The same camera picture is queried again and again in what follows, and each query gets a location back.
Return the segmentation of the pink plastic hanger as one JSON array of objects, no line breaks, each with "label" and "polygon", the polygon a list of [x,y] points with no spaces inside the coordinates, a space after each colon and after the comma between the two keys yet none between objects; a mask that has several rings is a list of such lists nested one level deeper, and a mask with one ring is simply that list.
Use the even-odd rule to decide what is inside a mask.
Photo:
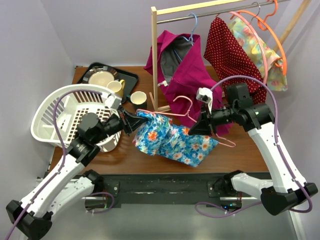
[{"label": "pink plastic hanger", "polygon": [[210,26],[205,59],[211,63],[220,79],[230,76],[249,76],[264,84],[268,64],[263,41],[251,23],[238,12],[230,26],[216,17]]}]

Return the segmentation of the orange plastic hanger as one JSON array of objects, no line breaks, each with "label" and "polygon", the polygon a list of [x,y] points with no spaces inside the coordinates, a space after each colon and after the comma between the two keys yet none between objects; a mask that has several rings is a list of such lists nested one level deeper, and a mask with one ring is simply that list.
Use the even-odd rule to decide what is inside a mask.
[{"label": "orange plastic hanger", "polygon": [[[280,58],[283,60],[283,63],[284,63],[284,71],[283,71],[283,74],[287,74],[287,70],[288,70],[288,64],[287,64],[287,58],[286,58],[286,54],[284,52],[284,49],[283,49],[283,46],[282,46],[282,43],[281,41],[279,40],[279,38],[277,37],[277,35],[275,34],[275,32],[272,30],[272,28],[267,24],[267,20],[269,17],[272,17],[273,15],[275,15],[278,11],[278,7],[279,7],[279,3],[277,0],[274,1],[274,11],[272,13],[269,13],[267,14],[263,19],[261,19],[260,17],[258,17],[257,14],[253,14],[252,12],[250,11],[247,11],[247,10],[239,10],[237,13],[236,13],[236,17],[237,18],[240,18],[242,20],[246,20],[243,16],[241,16],[241,13],[246,13],[250,16],[252,16],[252,19],[256,19],[257,20],[257,26],[260,30],[262,31],[268,31],[271,33],[271,36],[273,37],[273,39],[275,40],[276,42],[276,46],[279,48],[279,51],[280,51]],[[252,23],[250,21],[247,21],[248,22],[248,26],[250,27],[253,27],[252,26]]]}]

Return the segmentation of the blue floral cloth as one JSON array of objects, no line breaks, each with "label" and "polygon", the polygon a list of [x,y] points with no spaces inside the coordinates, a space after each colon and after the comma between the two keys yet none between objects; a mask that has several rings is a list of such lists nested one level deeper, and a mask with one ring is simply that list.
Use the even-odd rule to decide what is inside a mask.
[{"label": "blue floral cloth", "polygon": [[167,116],[138,110],[137,116],[147,118],[140,126],[132,143],[150,156],[163,156],[192,167],[197,167],[218,145],[206,135],[189,135],[189,128],[173,124]]}]

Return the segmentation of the magenta cloth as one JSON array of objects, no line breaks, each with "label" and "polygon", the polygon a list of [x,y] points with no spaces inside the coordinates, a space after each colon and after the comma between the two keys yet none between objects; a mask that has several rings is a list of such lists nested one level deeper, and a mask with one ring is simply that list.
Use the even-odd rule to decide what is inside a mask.
[{"label": "magenta cloth", "polygon": [[[212,88],[216,82],[206,70],[202,52],[201,37],[193,35],[194,44],[186,41],[189,33],[173,34],[164,30],[157,38],[157,86],[160,87],[170,110],[174,114],[185,114],[190,102],[185,98],[174,99],[178,96],[186,96],[192,100],[189,115],[197,119],[200,115],[202,102],[196,99],[198,88]],[[180,55],[179,62],[174,49]],[[194,122],[187,116],[178,116],[180,124],[192,127]]]}]

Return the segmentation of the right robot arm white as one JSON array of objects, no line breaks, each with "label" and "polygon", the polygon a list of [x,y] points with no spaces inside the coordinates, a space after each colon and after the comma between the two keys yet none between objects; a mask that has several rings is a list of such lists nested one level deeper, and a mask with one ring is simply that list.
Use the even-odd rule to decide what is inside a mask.
[{"label": "right robot arm white", "polygon": [[236,170],[218,179],[212,185],[213,189],[230,197],[240,192],[255,197],[273,216],[292,211],[295,206],[309,201],[318,188],[315,183],[307,182],[295,167],[268,105],[254,104],[245,83],[228,86],[226,93],[228,106],[213,110],[212,90],[205,87],[197,90],[196,99],[204,104],[189,134],[212,136],[217,133],[218,126],[238,124],[259,149],[271,179],[258,179]]}]

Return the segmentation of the red polka dot skirt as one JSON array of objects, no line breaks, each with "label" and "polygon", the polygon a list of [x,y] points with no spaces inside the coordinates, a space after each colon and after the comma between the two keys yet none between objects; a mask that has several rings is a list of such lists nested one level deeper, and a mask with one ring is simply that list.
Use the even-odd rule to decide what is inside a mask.
[{"label": "red polka dot skirt", "polygon": [[220,80],[242,75],[263,81],[256,65],[219,17],[211,23],[204,58],[213,66]]}]

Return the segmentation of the pink wire hanger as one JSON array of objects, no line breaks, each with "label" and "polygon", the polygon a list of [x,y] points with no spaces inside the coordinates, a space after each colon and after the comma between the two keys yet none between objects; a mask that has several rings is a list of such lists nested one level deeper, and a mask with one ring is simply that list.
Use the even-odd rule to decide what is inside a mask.
[{"label": "pink wire hanger", "polygon": [[[192,100],[187,96],[179,95],[173,101],[175,102],[179,98],[187,99],[190,102],[190,105],[189,105],[189,107],[188,107],[188,109],[187,109],[185,114],[176,114],[176,113],[169,113],[169,112],[164,112],[164,111],[148,111],[148,110],[140,109],[140,108],[138,108],[137,110],[138,111],[143,111],[143,112],[146,112],[146,113],[151,113],[151,114],[161,114],[161,115],[176,116],[176,117],[188,117],[190,120],[192,120],[194,123],[196,123],[197,121],[190,116],[191,107],[193,106]],[[229,148],[234,148],[234,147],[237,146],[233,141],[231,141],[231,140],[229,140],[227,138],[221,137],[217,133],[215,133],[214,135],[217,138],[219,138],[221,140],[225,140],[225,141],[230,143],[230,144],[226,144],[226,143],[220,142],[220,144],[223,145],[223,146],[226,146],[226,147],[229,147]]]}]

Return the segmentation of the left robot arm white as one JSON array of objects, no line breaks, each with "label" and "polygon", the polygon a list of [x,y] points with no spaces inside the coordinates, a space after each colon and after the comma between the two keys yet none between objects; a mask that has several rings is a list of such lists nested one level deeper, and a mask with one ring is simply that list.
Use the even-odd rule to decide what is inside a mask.
[{"label": "left robot arm white", "polygon": [[55,168],[28,195],[20,201],[11,200],[6,206],[12,229],[18,228],[30,240],[40,240],[59,211],[82,197],[104,194],[103,178],[93,170],[86,171],[73,187],[65,186],[100,152],[99,142],[120,131],[129,135],[146,122],[147,118],[126,111],[120,104],[106,121],[93,112],[84,114],[75,138],[68,147],[62,147],[62,157]]}]

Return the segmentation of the blue wire hanger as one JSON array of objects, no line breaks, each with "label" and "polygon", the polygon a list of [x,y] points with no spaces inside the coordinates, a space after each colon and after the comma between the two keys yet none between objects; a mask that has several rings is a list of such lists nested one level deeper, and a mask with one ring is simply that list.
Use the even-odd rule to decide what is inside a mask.
[{"label": "blue wire hanger", "polygon": [[[195,32],[195,30],[196,30],[196,28],[197,28],[197,26],[198,26],[198,18],[197,18],[197,16],[196,16],[196,14],[193,13],[193,12],[189,13],[187,16],[188,16],[188,17],[194,16],[195,25],[194,25],[194,28],[192,29],[191,33],[190,33],[189,38],[186,38],[186,37],[184,37],[184,36],[183,36],[183,38],[184,38],[187,42],[190,42],[191,45],[193,46],[193,45],[194,45],[193,35],[194,35],[194,32]],[[178,58],[178,62],[180,63],[180,62],[182,61],[181,56],[178,54],[178,52],[176,51],[176,49],[173,49],[173,52],[174,52],[175,56]]]}]

